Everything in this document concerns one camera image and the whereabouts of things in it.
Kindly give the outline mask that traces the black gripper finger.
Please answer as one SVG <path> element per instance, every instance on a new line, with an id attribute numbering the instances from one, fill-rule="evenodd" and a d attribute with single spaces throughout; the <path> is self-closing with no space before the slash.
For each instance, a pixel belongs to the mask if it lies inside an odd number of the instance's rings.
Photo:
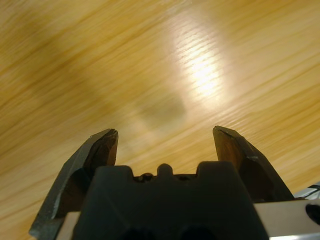
<path id="1" fill-rule="evenodd" d="M 45 224 L 80 211 L 96 169 L 115 165 L 118 138 L 113 128 L 96 133 L 64 163 L 30 227 L 31 236 L 38 238 Z"/>
<path id="2" fill-rule="evenodd" d="M 212 133 L 218 160 L 232 163 L 253 202 L 295 199 L 265 155 L 237 131 L 217 125 Z"/>

